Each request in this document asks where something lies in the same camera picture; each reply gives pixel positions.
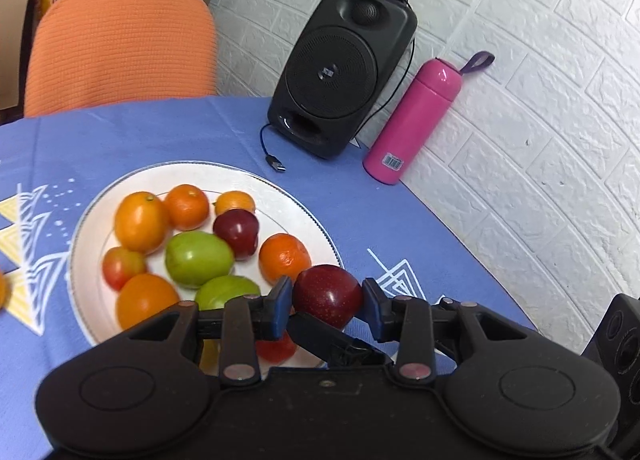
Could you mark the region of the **dark red plum front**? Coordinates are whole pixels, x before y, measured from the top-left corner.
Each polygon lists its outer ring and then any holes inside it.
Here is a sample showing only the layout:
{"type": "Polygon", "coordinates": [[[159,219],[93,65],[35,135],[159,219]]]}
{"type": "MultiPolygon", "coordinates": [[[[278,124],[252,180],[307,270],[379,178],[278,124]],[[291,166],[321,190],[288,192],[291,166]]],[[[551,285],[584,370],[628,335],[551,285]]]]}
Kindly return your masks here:
{"type": "Polygon", "coordinates": [[[314,265],[301,272],[293,287],[293,307],[343,330],[360,311],[362,287],[351,273],[331,264],[314,265]]]}

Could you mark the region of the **dark red plum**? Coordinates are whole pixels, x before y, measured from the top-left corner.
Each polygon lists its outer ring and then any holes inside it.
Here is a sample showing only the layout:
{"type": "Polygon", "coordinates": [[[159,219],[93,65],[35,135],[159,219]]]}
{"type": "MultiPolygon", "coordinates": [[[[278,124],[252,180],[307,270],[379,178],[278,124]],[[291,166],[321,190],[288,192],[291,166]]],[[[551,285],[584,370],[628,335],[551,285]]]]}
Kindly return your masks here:
{"type": "Polygon", "coordinates": [[[231,209],[216,216],[213,232],[228,243],[236,261],[252,257],[258,247],[259,222],[253,212],[231,209]]]}
{"type": "Polygon", "coordinates": [[[301,272],[293,287],[293,307],[343,330],[360,311],[362,287],[351,273],[331,264],[314,265],[301,272]]]}

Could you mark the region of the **green fruit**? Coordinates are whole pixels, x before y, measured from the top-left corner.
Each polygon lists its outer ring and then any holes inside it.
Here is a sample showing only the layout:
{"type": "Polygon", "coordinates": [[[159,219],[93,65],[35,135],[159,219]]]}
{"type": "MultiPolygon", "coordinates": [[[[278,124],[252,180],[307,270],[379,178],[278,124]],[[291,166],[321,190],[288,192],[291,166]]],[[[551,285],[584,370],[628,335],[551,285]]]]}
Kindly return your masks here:
{"type": "Polygon", "coordinates": [[[201,311],[221,310],[229,300],[243,295],[260,295],[258,284],[243,276],[227,275],[207,281],[196,291],[194,301],[201,311]]]}
{"type": "Polygon", "coordinates": [[[198,289],[207,281],[226,276],[234,264],[228,243],[201,231],[172,236],[165,248],[168,275],[181,287],[198,289]]]}

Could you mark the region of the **dark red plum back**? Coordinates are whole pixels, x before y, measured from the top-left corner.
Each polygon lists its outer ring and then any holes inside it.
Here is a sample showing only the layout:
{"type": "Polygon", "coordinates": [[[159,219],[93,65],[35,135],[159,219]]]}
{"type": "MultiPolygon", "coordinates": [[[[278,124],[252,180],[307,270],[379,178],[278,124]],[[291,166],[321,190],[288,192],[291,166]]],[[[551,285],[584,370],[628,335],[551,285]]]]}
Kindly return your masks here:
{"type": "Polygon", "coordinates": [[[258,247],[259,222],[253,212],[231,209],[216,216],[213,232],[228,243],[236,261],[252,257],[258,247]]]}

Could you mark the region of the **small orange kumquat front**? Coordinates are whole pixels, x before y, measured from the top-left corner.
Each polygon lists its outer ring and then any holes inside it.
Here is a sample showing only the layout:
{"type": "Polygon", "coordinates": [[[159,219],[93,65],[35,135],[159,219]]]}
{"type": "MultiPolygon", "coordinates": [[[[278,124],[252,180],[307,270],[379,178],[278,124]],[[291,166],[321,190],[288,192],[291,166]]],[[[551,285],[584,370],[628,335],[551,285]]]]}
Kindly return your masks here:
{"type": "Polygon", "coordinates": [[[254,213],[256,205],[251,195],[245,191],[225,191],[214,202],[216,215],[221,215],[230,210],[242,209],[254,213]]]}

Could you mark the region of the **small orange kumquat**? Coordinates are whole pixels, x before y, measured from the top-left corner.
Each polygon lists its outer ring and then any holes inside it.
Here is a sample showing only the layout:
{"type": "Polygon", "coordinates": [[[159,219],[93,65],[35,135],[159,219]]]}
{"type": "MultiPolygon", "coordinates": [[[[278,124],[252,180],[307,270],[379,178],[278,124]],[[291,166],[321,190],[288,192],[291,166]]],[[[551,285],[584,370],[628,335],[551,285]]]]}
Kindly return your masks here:
{"type": "Polygon", "coordinates": [[[214,202],[216,215],[221,215],[230,210],[242,209],[254,213],[256,205],[251,195],[245,191],[225,191],[214,202]]]}
{"type": "Polygon", "coordinates": [[[8,297],[8,284],[6,283],[6,276],[0,272],[0,309],[6,305],[6,298],[8,297]]]}

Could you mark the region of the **large orange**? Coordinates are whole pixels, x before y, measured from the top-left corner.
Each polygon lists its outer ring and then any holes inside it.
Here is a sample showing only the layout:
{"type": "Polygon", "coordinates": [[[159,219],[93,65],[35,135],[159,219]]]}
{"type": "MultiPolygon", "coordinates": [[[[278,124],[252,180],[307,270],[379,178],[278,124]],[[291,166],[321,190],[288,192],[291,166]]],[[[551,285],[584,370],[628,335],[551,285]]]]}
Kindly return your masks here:
{"type": "Polygon", "coordinates": [[[168,211],[162,199],[149,191],[136,191],[119,204],[114,232],[126,249],[151,254],[163,246],[171,232],[168,211]]]}
{"type": "Polygon", "coordinates": [[[129,279],[120,290],[115,313],[120,328],[127,330],[180,301],[175,287],[165,278],[140,274],[129,279]]]}

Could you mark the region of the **small mandarin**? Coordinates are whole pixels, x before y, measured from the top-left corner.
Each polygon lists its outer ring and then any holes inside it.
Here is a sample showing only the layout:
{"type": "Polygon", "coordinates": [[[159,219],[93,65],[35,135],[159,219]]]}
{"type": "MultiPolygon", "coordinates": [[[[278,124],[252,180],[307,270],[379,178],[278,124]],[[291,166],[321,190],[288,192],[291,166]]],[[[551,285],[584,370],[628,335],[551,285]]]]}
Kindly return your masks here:
{"type": "Polygon", "coordinates": [[[171,225],[178,231],[201,227],[209,217],[210,206],[204,191],[191,184],[174,187],[165,197],[171,225]]]}

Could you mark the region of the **red cherry tomato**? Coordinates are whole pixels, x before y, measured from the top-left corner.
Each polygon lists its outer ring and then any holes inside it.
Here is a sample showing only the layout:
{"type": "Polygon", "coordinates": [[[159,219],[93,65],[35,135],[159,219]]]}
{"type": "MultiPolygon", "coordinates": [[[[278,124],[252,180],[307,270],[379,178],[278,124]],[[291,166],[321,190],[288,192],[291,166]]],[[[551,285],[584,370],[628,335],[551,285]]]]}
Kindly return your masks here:
{"type": "Polygon", "coordinates": [[[124,247],[108,249],[104,254],[101,269],[107,286],[114,291],[122,290],[129,279],[148,270],[142,253],[124,247]]]}

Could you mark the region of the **dark orange mandarin in plate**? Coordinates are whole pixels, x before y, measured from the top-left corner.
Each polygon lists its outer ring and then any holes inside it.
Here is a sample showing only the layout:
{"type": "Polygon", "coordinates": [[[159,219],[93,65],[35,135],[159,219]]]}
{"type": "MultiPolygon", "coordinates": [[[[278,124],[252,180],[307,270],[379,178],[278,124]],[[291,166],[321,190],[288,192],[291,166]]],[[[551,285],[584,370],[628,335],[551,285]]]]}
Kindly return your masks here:
{"type": "Polygon", "coordinates": [[[311,267],[306,247],[294,236],[280,233],[267,238],[259,249],[258,265],[262,277],[270,285],[286,276],[295,281],[297,276],[311,267]]]}

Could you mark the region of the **white ceramic plate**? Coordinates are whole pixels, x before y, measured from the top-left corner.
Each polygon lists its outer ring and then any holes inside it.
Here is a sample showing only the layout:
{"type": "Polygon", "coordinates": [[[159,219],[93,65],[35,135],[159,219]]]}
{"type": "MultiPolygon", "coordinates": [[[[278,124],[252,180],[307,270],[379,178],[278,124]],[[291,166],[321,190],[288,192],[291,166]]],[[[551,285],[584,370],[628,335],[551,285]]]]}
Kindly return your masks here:
{"type": "MultiPolygon", "coordinates": [[[[329,233],[295,197],[262,177],[247,171],[206,161],[172,161],[131,172],[107,186],[80,218],[70,245],[68,295],[76,321],[88,342],[100,344],[122,331],[116,313],[118,292],[102,273],[104,254],[120,245],[114,231],[116,212],[131,194],[144,191],[163,199],[176,186],[198,187],[212,205],[227,191],[244,191],[253,198],[259,223],[258,243],[278,234],[297,238],[311,263],[341,266],[343,261],[329,233]]],[[[151,274],[165,278],[183,300],[198,292],[198,280],[212,272],[246,277],[265,295],[271,289],[259,269],[258,255],[235,260],[228,246],[213,235],[215,209],[209,209],[203,225],[191,232],[175,229],[163,246],[145,257],[151,274]]]]}

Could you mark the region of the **pink thermos bottle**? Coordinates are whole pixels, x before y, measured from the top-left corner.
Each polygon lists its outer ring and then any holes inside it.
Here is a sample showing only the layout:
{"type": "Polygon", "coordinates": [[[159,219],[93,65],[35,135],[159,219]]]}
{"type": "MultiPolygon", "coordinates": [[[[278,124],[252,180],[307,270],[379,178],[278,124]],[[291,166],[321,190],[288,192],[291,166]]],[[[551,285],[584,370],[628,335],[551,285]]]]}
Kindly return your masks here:
{"type": "Polygon", "coordinates": [[[463,77],[494,61],[494,54],[480,51],[460,69],[440,58],[424,63],[363,159],[364,170],[383,184],[398,183],[457,98],[463,77]]]}

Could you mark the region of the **black speaker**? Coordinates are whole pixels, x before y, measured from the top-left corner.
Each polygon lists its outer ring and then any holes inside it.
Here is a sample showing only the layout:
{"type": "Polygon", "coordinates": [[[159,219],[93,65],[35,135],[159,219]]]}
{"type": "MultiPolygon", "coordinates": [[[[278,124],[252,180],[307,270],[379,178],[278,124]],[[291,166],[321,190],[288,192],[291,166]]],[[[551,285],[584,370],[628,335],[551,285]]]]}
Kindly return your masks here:
{"type": "Polygon", "coordinates": [[[320,158],[341,154],[417,27],[409,0],[320,0],[273,92],[273,128],[320,158]]]}

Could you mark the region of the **right orange chair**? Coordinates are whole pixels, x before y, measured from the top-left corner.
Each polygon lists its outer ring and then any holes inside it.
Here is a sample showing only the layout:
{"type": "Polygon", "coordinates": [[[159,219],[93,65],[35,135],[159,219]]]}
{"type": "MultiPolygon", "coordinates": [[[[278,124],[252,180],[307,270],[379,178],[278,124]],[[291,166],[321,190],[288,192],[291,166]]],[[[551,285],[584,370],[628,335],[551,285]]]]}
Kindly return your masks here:
{"type": "Polygon", "coordinates": [[[36,29],[24,115],[214,95],[217,32],[203,0],[58,0],[36,29]]]}

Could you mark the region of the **brown paper bag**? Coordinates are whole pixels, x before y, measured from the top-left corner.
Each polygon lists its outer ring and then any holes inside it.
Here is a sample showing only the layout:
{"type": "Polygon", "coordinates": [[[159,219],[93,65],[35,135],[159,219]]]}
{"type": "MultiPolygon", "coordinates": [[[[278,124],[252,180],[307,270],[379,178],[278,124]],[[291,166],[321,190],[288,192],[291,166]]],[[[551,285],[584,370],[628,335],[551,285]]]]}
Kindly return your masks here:
{"type": "Polygon", "coordinates": [[[1,113],[24,101],[36,0],[1,0],[1,113]]]}

